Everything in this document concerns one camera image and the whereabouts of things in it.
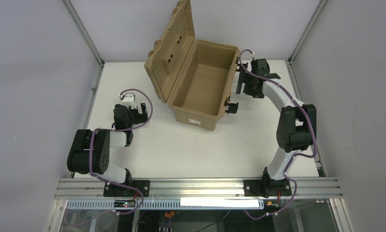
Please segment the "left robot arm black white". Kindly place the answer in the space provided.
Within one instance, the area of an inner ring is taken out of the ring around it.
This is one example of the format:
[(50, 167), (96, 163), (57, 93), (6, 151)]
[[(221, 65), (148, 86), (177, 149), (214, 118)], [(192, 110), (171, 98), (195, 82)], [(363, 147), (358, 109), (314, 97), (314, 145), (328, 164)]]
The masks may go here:
[(148, 121), (146, 104), (141, 103), (140, 107), (141, 113), (137, 106), (116, 104), (112, 129), (77, 130), (67, 158), (68, 170), (131, 186), (130, 171), (111, 161), (110, 149), (131, 145), (134, 137), (131, 128)]

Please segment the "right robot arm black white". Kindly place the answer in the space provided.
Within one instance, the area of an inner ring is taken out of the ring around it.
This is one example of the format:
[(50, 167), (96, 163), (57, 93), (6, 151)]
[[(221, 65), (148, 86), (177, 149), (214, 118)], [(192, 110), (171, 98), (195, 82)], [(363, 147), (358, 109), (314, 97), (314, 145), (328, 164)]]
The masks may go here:
[(288, 195), (287, 172), (295, 157), (311, 146), (316, 138), (316, 107), (294, 98), (283, 86), (280, 76), (270, 72), (265, 59), (236, 63), (239, 72), (236, 94), (244, 93), (260, 99), (267, 97), (280, 113), (276, 154), (260, 179), (243, 182), (244, 194), (263, 197), (279, 193)]

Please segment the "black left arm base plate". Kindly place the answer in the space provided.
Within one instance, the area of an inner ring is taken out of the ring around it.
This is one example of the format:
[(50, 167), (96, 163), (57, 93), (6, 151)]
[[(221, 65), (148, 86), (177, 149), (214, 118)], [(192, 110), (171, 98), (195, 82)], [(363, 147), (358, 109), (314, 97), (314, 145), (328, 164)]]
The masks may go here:
[[(148, 197), (150, 195), (150, 184), (150, 180), (133, 180), (131, 187), (138, 189), (144, 197)], [(112, 184), (105, 184), (103, 190), (104, 197), (133, 197), (135, 194), (140, 197), (140, 194), (135, 190)]]

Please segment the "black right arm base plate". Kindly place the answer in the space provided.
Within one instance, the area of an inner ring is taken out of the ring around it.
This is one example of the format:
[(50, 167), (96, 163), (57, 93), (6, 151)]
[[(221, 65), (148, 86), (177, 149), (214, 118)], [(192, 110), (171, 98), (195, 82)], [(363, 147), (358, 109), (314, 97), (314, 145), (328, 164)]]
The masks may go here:
[(245, 197), (278, 197), (291, 196), (292, 190), (288, 179), (283, 180), (265, 180), (265, 179), (247, 179), (243, 181), (243, 190)]

